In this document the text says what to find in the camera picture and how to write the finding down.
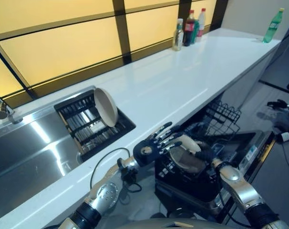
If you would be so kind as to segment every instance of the black dish rack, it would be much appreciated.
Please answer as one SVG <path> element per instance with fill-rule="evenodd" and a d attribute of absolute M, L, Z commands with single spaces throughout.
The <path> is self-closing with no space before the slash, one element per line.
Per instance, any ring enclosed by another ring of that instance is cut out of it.
<path fill-rule="evenodd" d="M 180 131 L 194 140 L 208 143 L 216 153 L 220 153 L 239 131 L 236 122 L 240 115 L 241 112 L 234 107 L 214 100 L 183 123 Z M 155 178 L 203 202 L 214 200 L 220 191 L 216 173 L 209 164 L 206 163 L 199 173 L 188 173 L 176 166 L 169 155 L 155 162 Z"/>
<path fill-rule="evenodd" d="M 95 107 L 93 92 L 94 90 L 87 91 L 54 106 L 78 145 L 82 161 L 86 161 L 136 127 L 119 109 L 116 125 L 107 126 Z"/>

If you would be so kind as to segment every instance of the cabinet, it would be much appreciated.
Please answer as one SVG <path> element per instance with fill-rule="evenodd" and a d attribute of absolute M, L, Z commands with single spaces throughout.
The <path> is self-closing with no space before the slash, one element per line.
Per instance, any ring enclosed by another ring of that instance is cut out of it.
<path fill-rule="evenodd" d="M 257 65 L 251 67 L 246 73 L 243 73 L 242 77 L 223 93 L 222 102 L 229 106 L 240 108 L 251 93 L 256 82 L 260 79 L 275 52 L 276 48 L 257 63 Z"/>

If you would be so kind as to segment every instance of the faucet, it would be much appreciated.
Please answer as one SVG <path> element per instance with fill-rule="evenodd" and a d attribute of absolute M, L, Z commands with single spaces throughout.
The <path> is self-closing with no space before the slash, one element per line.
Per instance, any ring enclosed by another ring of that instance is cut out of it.
<path fill-rule="evenodd" d="M 12 117 L 13 113 L 14 113 L 14 110 L 5 101 L 3 101 L 0 98 L 0 119 L 5 119 L 6 117 L 8 117 L 9 120 L 14 124 L 21 122 L 22 119 L 18 121 L 15 121 L 13 119 Z"/>

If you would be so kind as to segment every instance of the stainless steel sink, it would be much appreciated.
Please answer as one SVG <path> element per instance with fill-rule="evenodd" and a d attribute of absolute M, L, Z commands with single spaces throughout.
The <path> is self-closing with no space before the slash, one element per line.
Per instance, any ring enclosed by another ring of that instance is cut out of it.
<path fill-rule="evenodd" d="M 56 103 L 0 129 L 0 218 L 80 164 Z"/>

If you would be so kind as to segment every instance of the soda bottle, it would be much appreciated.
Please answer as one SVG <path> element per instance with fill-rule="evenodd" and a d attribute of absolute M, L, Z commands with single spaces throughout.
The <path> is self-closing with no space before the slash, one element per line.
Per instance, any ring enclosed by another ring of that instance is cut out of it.
<path fill-rule="evenodd" d="M 206 20 L 206 8 L 202 8 L 200 15 L 198 16 L 198 23 L 200 24 L 199 31 L 197 33 L 198 37 L 201 37 L 203 35 L 203 31 L 205 28 L 205 20 Z"/>
<path fill-rule="evenodd" d="M 276 16 L 272 19 L 272 22 L 270 23 L 269 27 L 268 27 L 268 31 L 265 34 L 264 38 L 263 38 L 263 42 L 264 43 L 269 43 L 274 34 L 276 33 L 276 30 L 282 20 L 282 13 L 284 11 L 284 8 L 280 8 L 279 12 L 276 14 Z"/>
<path fill-rule="evenodd" d="M 197 36 L 199 28 L 200 28 L 200 24 L 198 23 L 198 20 L 195 20 L 194 21 L 194 29 L 193 29 L 193 33 L 192 33 L 192 37 L 191 37 L 191 44 L 194 44 L 196 42 L 196 36 Z"/>
<path fill-rule="evenodd" d="M 192 39 L 192 32 L 194 30 L 194 10 L 190 10 L 189 17 L 186 20 L 185 24 L 185 36 L 184 36 L 184 46 L 189 46 Z"/>

